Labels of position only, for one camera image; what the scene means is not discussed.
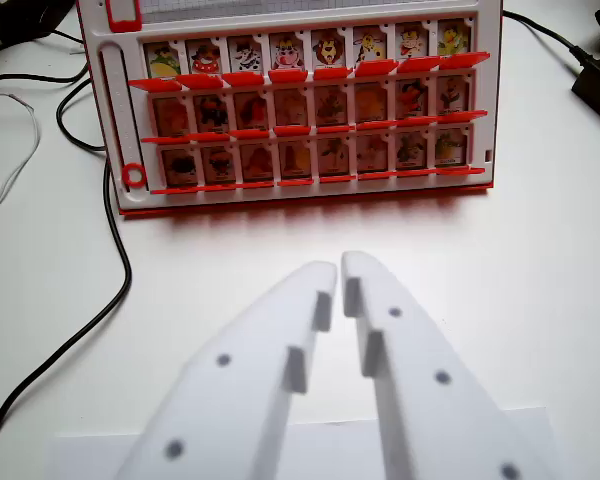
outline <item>black wire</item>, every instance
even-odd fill
[[[80,89],[73,90],[69,95],[74,96]],[[60,116],[58,121],[62,124],[62,113],[60,111]],[[113,210],[111,208],[111,192],[109,186],[109,177],[111,176],[111,167],[109,166],[109,161],[105,162],[104,166],[104,177],[102,179],[102,197],[104,200],[104,209],[107,214],[107,222],[109,223],[109,229],[111,230],[111,235],[113,236],[113,240],[116,244],[116,248],[118,249],[118,253],[120,255],[120,260],[122,261],[122,265],[124,266],[124,281],[118,293],[111,299],[111,301],[105,306],[100,313],[98,313],[89,323],[87,323],[84,327],[82,327],[75,335],[73,335],[69,340],[67,340],[60,348],[58,348],[47,360],[45,360],[38,368],[36,368],[27,378],[25,378],[20,384],[9,394],[7,399],[4,401],[2,406],[0,407],[0,430],[4,425],[5,420],[9,414],[11,407],[14,402],[18,399],[18,397],[40,376],[42,376],[53,364],[55,364],[71,347],[73,347],[76,343],[78,343],[87,333],[89,333],[94,327],[96,327],[110,312],[113,308],[118,305],[122,299],[127,295],[129,289],[131,288],[131,280],[132,280],[132,271],[131,271],[131,263],[129,262],[129,257],[124,248],[124,244],[122,243],[122,239],[120,238],[120,232],[118,232],[118,227],[116,226],[115,218],[113,216]]]
[[[86,87],[90,83],[91,83],[91,79],[87,78],[84,82],[80,83],[76,88],[71,90],[71,92],[69,92],[69,95],[67,95],[66,97],[64,97],[62,99],[62,101],[60,102],[60,105],[58,105],[58,109],[56,110],[56,122],[58,122],[58,127],[60,128],[60,131],[63,133],[63,135],[67,138],[67,140],[69,140],[71,143],[73,143],[77,147],[83,148],[85,150],[90,150],[92,152],[102,152],[105,150],[105,147],[91,145],[89,143],[83,142],[82,140],[74,137],[71,133],[69,133],[69,130],[67,130],[67,128],[64,126],[64,122],[62,121],[62,114],[64,113],[64,109],[67,106],[67,103],[69,103],[69,101],[71,101],[71,99],[73,97],[75,97],[80,90],[82,90],[84,87]]]

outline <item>black cable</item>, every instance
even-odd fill
[[[75,89],[69,95],[75,95],[80,89]],[[62,123],[62,111],[60,112],[60,117],[58,121]],[[131,271],[131,263],[129,262],[129,257],[127,256],[127,252],[124,248],[124,244],[122,243],[122,239],[120,238],[120,232],[118,232],[118,227],[116,226],[115,218],[113,216],[113,210],[111,208],[111,192],[109,186],[109,177],[111,176],[111,167],[109,166],[108,159],[105,162],[104,166],[104,177],[102,179],[102,197],[104,200],[104,209],[107,214],[107,222],[109,223],[109,229],[111,230],[111,235],[113,236],[113,240],[116,244],[116,248],[118,249],[118,253],[120,255],[120,260],[122,261],[122,265],[124,266],[124,281],[118,293],[111,299],[111,301],[105,306],[100,313],[98,313],[89,323],[87,323],[84,327],[82,327],[75,335],[73,335],[69,340],[67,340],[60,348],[58,348],[47,360],[45,360],[38,368],[36,368],[27,378],[25,378],[20,384],[9,394],[7,399],[4,401],[2,406],[0,407],[0,430],[4,425],[5,420],[9,414],[11,407],[14,402],[18,399],[18,397],[38,378],[40,378],[53,364],[55,364],[71,347],[73,347],[76,343],[78,343],[87,333],[89,333],[94,327],[96,327],[110,312],[113,308],[118,305],[122,299],[127,295],[129,289],[131,288],[131,280],[132,280],[132,271]]]
[[[591,55],[589,55],[587,52],[585,52],[583,49],[581,49],[577,45],[574,45],[573,43],[571,43],[569,40],[564,38],[562,35],[554,32],[553,30],[549,30],[547,27],[544,27],[544,26],[540,25],[539,23],[534,22],[533,20],[531,20],[528,17],[525,17],[524,15],[520,15],[519,13],[511,12],[509,10],[503,10],[502,15],[504,17],[511,18],[512,20],[516,20],[517,22],[520,22],[528,27],[534,28],[534,29],[538,30],[539,32],[544,33],[545,35],[550,36],[554,40],[557,40],[558,42],[560,42],[561,44],[563,44],[565,47],[567,47],[569,49],[569,52],[571,53],[571,55],[576,57],[576,59],[578,59],[580,64],[589,62],[592,58]]]
[[[64,113],[64,109],[67,106],[67,103],[69,103],[71,101],[71,99],[73,97],[75,97],[80,90],[82,90],[84,87],[86,87],[90,83],[91,83],[91,79],[87,78],[84,82],[82,82],[76,88],[71,90],[71,92],[69,92],[69,95],[67,95],[66,97],[64,97],[62,99],[62,101],[60,102],[60,105],[58,105],[58,109],[56,110],[56,122],[58,122],[58,127],[60,128],[60,131],[63,133],[63,135],[67,138],[67,140],[69,140],[71,143],[73,143],[77,147],[83,148],[85,150],[90,150],[92,152],[102,152],[105,150],[105,147],[90,145],[90,144],[83,142],[82,140],[74,137],[71,133],[69,133],[69,131],[64,126],[64,123],[62,121],[62,114]]]

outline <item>cartoon character picture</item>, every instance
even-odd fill
[[[304,142],[282,142],[278,145],[282,178],[311,175],[311,153]]]
[[[396,25],[396,58],[423,57],[428,46],[429,32],[421,23]]]
[[[209,75],[222,73],[220,64],[220,47],[210,39],[187,41],[187,53],[191,73],[206,73]]]
[[[349,148],[342,138],[318,140],[318,171],[321,176],[349,173]]]
[[[404,133],[399,138],[396,169],[423,168],[427,163],[426,139],[419,132]]]
[[[257,92],[236,93],[234,95],[236,121],[239,129],[269,128],[267,101]]]
[[[461,75],[438,77],[438,92],[438,115],[467,109],[466,88]]]
[[[227,105],[217,95],[193,97],[198,132],[224,133],[229,130]]]
[[[150,78],[180,75],[178,52],[169,46],[169,42],[147,43],[144,48]]]
[[[377,83],[358,83],[356,92],[356,122],[387,119],[387,91]]]
[[[387,169],[387,144],[380,135],[357,137],[356,160],[358,173],[380,172]]]
[[[341,67],[344,65],[344,41],[335,28],[314,30],[311,33],[314,67]]]
[[[202,164],[207,184],[233,183],[236,181],[233,171],[233,155],[223,147],[203,148]]]
[[[369,60],[381,60],[386,55],[387,36],[378,27],[356,27],[353,29],[353,44],[360,45],[356,65]]]
[[[153,107],[159,137],[181,137],[190,133],[187,107],[180,100],[156,98]]]
[[[271,35],[271,69],[285,70],[297,68],[304,70],[304,49],[302,42],[293,33]]]
[[[420,117],[426,111],[426,92],[420,79],[396,82],[396,118]]]
[[[464,20],[438,22],[438,55],[453,55],[469,51],[470,29]]]
[[[232,72],[262,72],[262,50],[252,37],[231,37],[229,56]]]
[[[459,128],[436,133],[436,167],[464,165],[465,136]]]
[[[187,150],[163,150],[162,163],[169,187],[188,187],[198,184],[196,164]]]
[[[273,178],[271,153],[260,145],[242,145],[242,176],[244,181],[270,180]]]
[[[278,125],[307,124],[307,99],[298,90],[276,90],[273,99]]]

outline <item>red plastic hinge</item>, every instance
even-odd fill
[[[143,138],[142,143],[155,143],[157,145],[177,145],[189,143],[189,135],[184,137],[149,137]]]
[[[294,185],[313,185],[313,178],[299,178],[296,180],[281,180],[278,182],[281,187],[293,187]]]
[[[407,117],[402,120],[396,120],[398,127],[420,127],[422,125],[429,125],[433,122],[437,122],[438,117],[423,116],[423,117]]]
[[[178,92],[182,85],[172,79],[165,78],[143,78],[141,80],[129,80],[129,85],[146,90],[149,93]]]
[[[455,55],[442,58],[440,70],[471,68],[480,62],[484,62],[490,56],[489,52],[456,53]]]
[[[433,67],[440,64],[442,57],[417,57],[407,58],[398,67],[398,73],[408,72],[428,72]]]
[[[258,130],[255,128],[249,130],[230,130],[229,135],[238,140],[247,140],[251,138],[269,138],[269,130]]]
[[[355,180],[355,175],[338,175],[336,177],[320,177],[320,183],[337,183],[337,182],[350,182]]]
[[[356,125],[356,130],[376,130],[378,128],[389,128],[396,124],[396,120],[380,120],[378,122],[364,122]]]
[[[360,62],[356,68],[356,77],[370,77],[372,75],[387,75],[398,66],[395,60],[367,60]]]
[[[273,131],[278,137],[296,137],[298,135],[309,135],[311,127],[287,125],[283,127],[274,127]]]
[[[333,67],[333,68],[316,68],[313,72],[314,80],[331,80],[333,78],[345,78],[351,72],[353,68],[347,67]]]
[[[309,72],[299,68],[290,68],[289,70],[269,70],[271,83],[300,83],[307,79]]]
[[[176,77],[181,84],[192,90],[203,90],[208,88],[222,88],[224,83],[217,75],[207,75],[206,73],[192,73],[190,75],[178,75]]]
[[[249,182],[249,183],[239,183],[238,188],[266,188],[273,187],[273,182]]]
[[[187,135],[189,140],[193,140],[195,142],[223,142],[229,140],[229,134],[227,133],[215,133],[215,132],[206,132],[206,133],[192,133]]]
[[[139,32],[142,30],[142,14],[140,13],[140,0],[126,0],[133,2],[136,18],[133,20],[114,20],[111,13],[111,0],[107,0],[107,17],[112,33]]]
[[[334,125],[333,127],[318,127],[317,133],[342,133],[353,130],[351,125]]]
[[[484,117],[487,113],[486,110],[472,110],[470,112],[454,112],[449,115],[440,115],[438,117],[438,123],[467,123],[474,118]]]
[[[222,78],[232,87],[244,87],[247,85],[263,85],[264,77],[261,73],[235,72],[225,73]]]
[[[131,180],[131,171],[135,170],[140,172],[140,180]],[[122,181],[127,187],[130,188],[141,188],[147,184],[147,172],[144,167],[139,163],[129,163],[122,168]]]

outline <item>red flap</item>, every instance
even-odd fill
[[[346,78],[352,71],[352,68],[347,67],[316,68],[315,72],[313,72],[313,79],[330,80],[332,78]]]
[[[420,127],[422,125],[429,125],[430,123],[437,122],[438,117],[424,116],[424,117],[407,117],[402,120],[396,120],[398,127]]]
[[[269,70],[271,83],[300,83],[307,79],[309,72],[299,68],[290,68],[288,70]]]
[[[222,88],[224,83],[217,75],[207,75],[206,73],[192,73],[190,75],[178,75],[176,77],[181,84],[192,90],[203,90],[208,88]]]
[[[129,80],[129,85],[146,90],[149,93],[178,92],[182,85],[170,78],[143,78],[141,80]]]
[[[338,175],[336,177],[320,177],[320,183],[337,183],[337,182],[350,182],[355,180],[355,175]]]
[[[143,138],[142,143],[155,143],[157,145],[177,145],[189,143],[189,135],[184,137],[149,137]]]
[[[278,182],[281,187],[292,187],[294,185],[313,185],[313,178],[299,178],[297,180],[281,180]]]
[[[439,65],[441,61],[442,57],[439,56],[407,58],[398,67],[398,73],[428,72]]]
[[[258,130],[255,128],[249,130],[230,130],[229,135],[238,140],[246,140],[250,138],[269,138],[269,130]]]
[[[364,122],[356,125],[356,130],[375,130],[378,128],[389,128],[396,124],[396,120],[381,120],[378,122]]]
[[[193,140],[196,142],[223,142],[225,140],[229,140],[229,135],[227,133],[215,133],[215,132],[206,132],[206,133],[192,133],[191,135],[187,135],[189,140]]]
[[[353,130],[351,125],[334,125],[333,127],[318,127],[317,133],[342,133]]]
[[[451,70],[457,68],[471,68],[491,56],[488,52],[456,53],[443,57],[440,62],[440,70]]]
[[[296,137],[299,135],[309,135],[311,132],[311,127],[288,125],[283,127],[274,127],[273,131],[278,137]]]
[[[356,77],[370,77],[372,75],[387,75],[398,66],[395,60],[367,60],[360,62],[356,68]]]
[[[438,123],[468,123],[474,118],[484,117],[486,110],[472,110],[470,112],[455,112],[449,115],[440,115],[437,119]]]
[[[222,75],[224,81],[232,87],[244,87],[246,85],[263,85],[264,77],[261,73],[235,72]]]

